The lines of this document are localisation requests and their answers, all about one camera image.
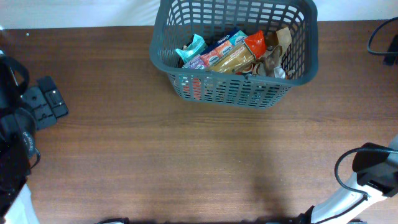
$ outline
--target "gray basket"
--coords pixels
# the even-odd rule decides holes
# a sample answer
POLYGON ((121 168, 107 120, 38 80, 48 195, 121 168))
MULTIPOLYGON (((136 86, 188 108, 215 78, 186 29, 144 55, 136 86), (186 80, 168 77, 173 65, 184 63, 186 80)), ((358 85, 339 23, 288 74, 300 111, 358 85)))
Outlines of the gray basket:
POLYGON ((161 0, 150 59, 185 100, 266 109, 292 86, 309 82, 318 71, 317 8, 311 0, 161 0), (217 41, 238 27, 247 35, 289 27, 292 44, 282 59, 288 80, 252 77, 178 68, 175 49, 189 43, 193 34, 217 41))

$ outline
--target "cable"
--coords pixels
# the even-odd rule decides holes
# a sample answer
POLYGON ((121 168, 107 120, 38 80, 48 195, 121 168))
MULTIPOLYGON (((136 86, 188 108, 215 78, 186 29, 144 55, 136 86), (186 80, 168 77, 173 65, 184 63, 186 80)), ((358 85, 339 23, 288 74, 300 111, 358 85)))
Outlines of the cable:
POLYGON ((368 197, 370 197, 370 195, 369 195, 367 192, 365 192, 365 191, 363 191, 363 190, 354 189, 354 188, 352 188, 352 187, 348 187, 347 185, 345 185, 345 184, 343 183, 343 181, 341 181, 341 179, 340 179, 340 177, 339 177, 339 175, 338 175, 338 168, 339 168, 339 165, 340 165, 340 163, 343 161, 343 159, 344 159, 345 157, 347 157, 348 155, 350 155, 350 154, 352 154, 352 153, 355 153, 355 152, 364 152, 364 151, 368 151, 368 152, 388 152, 388 153, 394 153, 394 154, 398 154, 398 151, 393 150, 393 149, 374 149, 374 148, 367 148, 367 147, 359 147, 359 148, 352 149, 352 150, 350 150, 350 151, 344 153, 342 156, 340 156, 340 158, 338 158, 338 160, 337 160, 337 162, 336 162, 336 165, 335 165, 335 177, 336 177, 337 182, 338 182, 344 189, 347 189, 347 190, 350 190, 350 191, 352 191, 352 192, 356 192, 356 193, 359 193, 359 194, 363 194, 363 195, 366 197, 366 199, 368 199, 368 197))
POLYGON ((33 167, 35 167, 39 162, 40 162, 40 152, 37 148, 35 148, 36 150, 36 162, 30 167, 30 169, 33 169, 33 167))
POLYGON ((338 218, 338 217, 341 217, 341 216, 343 216, 343 215, 345 215, 345 214, 347 214, 348 212, 350 212, 350 211, 352 211, 354 208, 356 208, 358 205, 360 205, 360 204, 362 204, 362 202, 364 202, 364 201, 367 201, 368 199, 366 198, 366 196, 364 195, 364 197, 363 198, 361 198, 361 200, 359 200, 359 201, 357 201, 353 206, 351 206, 349 209, 347 209, 347 210, 345 210, 345 211, 343 211, 343 212, 341 212, 340 214, 338 214, 338 215, 335 215, 335 216, 332 216, 332 217, 329 217, 329 218, 326 218, 326 219, 324 219, 324 220, 322 220, 322 221, 319 221, 319 222, 317 222, 317 223, 314 223, 314 224, 321 224, 321 223, 324 223, 324 222, 327 222, 327 221, 330 221, 330 220, 332 220, 332 219, 335 219, 335 218, 338 218))
POLYGON ((380 30, 382 27, 384 27, 386 24, 388 24, 388 23, 390 23, 390 22, 392 22, 392 21, 396 21, 396 20, 398 20, 398 17, 394 17, 394 18, 392 18, 392 19, 389 19, 389 20, 387 20, 386 22, 383 22, 381 25, 379 25, 378 28, 376 28, 376 29, 373 31, 373 33, 372 33, 372 35, 371 35, 371 38, 369 38, 369 42, 368 42, 368 52, 369 52, 370 54, 373 54, 373 55, 380 55, 380 56, 398 56, 398 52, 375 52, 375 51, 371 50, 371 43, 372 43, 372 40, 373 40, 374 36, 376 35, 376 33, 379 32, 379 30, 380 30))

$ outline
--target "table surface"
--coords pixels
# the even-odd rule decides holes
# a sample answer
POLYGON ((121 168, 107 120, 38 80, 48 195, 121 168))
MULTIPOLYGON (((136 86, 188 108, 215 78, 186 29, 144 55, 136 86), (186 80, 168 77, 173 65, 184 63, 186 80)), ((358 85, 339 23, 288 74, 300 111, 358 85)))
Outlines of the table surface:
MULTIPOLYGON (((40 222, 240 221, 321 203, 339 188, 342 153, 398 134, 398 66, 366 51, 379 24, 320 22, 317 76, 263 111, 179 98, 149 59, 153 27, 3 31, 4 50, 32 80, 52 76, 70 110, 36 135, 28 185, 40 222)), ((398 197, 359 218, 395 223, 397 210, 398 197)))

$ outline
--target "white backdrop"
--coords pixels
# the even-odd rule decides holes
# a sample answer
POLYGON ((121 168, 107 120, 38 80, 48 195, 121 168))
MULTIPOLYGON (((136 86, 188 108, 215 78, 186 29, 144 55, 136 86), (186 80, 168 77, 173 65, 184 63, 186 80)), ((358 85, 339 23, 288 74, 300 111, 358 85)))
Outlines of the white backdrop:
MULTIPOLYGON (((398 0, 314 2, 319 21, 390 19, 398 16, 398 0)), ((160 0, 0 0, 0 28, 153 25, 159 3, 160 0)))

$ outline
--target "black cable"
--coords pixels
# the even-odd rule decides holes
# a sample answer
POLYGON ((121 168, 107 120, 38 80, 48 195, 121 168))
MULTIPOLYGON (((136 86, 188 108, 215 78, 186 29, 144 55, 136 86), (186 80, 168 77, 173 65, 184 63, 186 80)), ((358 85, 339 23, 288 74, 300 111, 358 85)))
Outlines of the black cable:
POLYGON ((37 148, 35 148, 36 150, 36 162, 30 167, 30 169, 33 169, 33 167, 35 167, 39 162, 40 162, 40 152, 37 148))
POLYGON ((368 52, 369 52, 370 54, 373 54, 373 55, 380 55, 380 56, 398 56, 398 52, 375 52, 375 51, 371 50, 371 43, 372 43, 372 40, 373 40, 374 36, 376 35, 376 33, 379 32, 379 30, 380 30, 382 27, 384 27, 386 24, 388 24, 388 23, 390 23, 390 22, 392 22, 392 21, 396 21, 396 20, 398 20, 398 17, 394 17, 394 18, 392 18, 392 19, 389 19, 389 20, 387 20, 386 22, 383 22, 381 25, 379 25, 378 28, 376 28, 376 29, 373 31, 373 33, 372 33, 372 35, 371 35, 371 38, 369 38, 369 42, 368 42, 368 52))
POLYGON ((366 196, 364 195, 364 197, 363 197, 363 198, 361 198, 361 200, 357 201, 357 202, 356 202, 356 203, 355 203, 353 206, 351 206, 349 209, 347 209, 347 210, 345 210, 345 211, 341 212, 341 213, 340 213, 340 214, 338 214, 338 215, 332 216, 332 217, 330 217, 330 218, 324 219, 324 220, 322 220, 322 221, 319 221, 319 222, 317 222, 317 223, 314 223, 314 224, 321 224, 321 223, 324 223, 324 222, 330 221, 330 220, 332 220, 332 219, 335 219, 335 218, 341 217, 341 216, 343 216, 343 215, 347 214, 348 212, 352 211, 352 209, 356 208, 358 205, 362 204, 362 202, 364 202, 364 201, 366 201, 366 200, 368 200, 368 199, 367 199, 367 198, 366 198, 366 196))
POLYGON ((359 194, 363 194, 365 197, 370 197, 370 195, 367 192, 363 191, 363 190, 354 189, 352 187, 348 187, 347 185, 345 185, 343 183, 343 181, 341 181, 341 179, 340 179, 340 177, 338 175, 339 165, 340 165, 340 163, 343 161, 343 159, 345 157, 347 157, 348 155, 350 155, 352 153, 355 153, 355 152, 364 152, 364 151, 368 151, 368 152, 388 152, 388 153, 395 153, 395 154, 398 154, 398 151, 393 150, 393 149, 375 149, 375 148, 359 147, 359 148, 352 149, 352 150, 344 153, 342 156, 340 156, 340 158, 338 158, 338 160, 336 162, 336 165, 335 165, 335 177, 336 177, 337 182, 344 189, 347 189, 347 190, 350 190, 352 192, 356 192, 356 193, 359 193, 359 194))

